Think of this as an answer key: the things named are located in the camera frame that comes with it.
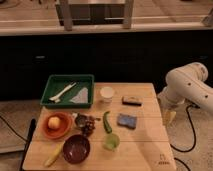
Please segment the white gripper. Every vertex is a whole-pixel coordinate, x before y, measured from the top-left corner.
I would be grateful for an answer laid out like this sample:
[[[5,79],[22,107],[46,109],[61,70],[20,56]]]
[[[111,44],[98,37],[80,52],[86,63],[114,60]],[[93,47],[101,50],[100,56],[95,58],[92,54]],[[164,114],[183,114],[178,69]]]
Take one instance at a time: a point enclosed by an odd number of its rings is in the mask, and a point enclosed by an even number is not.
[[[185,99],[174,93],[161,92],[157,95],[161,110],[164,112],[163,124],[169,125],[176,116],[175,110],[178,106],[185,102]]]

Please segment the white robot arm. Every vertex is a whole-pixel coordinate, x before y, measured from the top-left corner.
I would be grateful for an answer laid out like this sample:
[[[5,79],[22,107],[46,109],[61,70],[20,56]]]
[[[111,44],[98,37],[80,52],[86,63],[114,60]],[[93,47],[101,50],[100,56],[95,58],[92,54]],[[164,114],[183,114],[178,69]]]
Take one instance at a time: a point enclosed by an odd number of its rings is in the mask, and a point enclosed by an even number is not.
[[[164,125],[173,121],[175,109],[185,100],[213,114],[213,88],[205,84],[207,78],[208,70],[199,62],[172,69],[166,74],[166,86],[157,95]]]

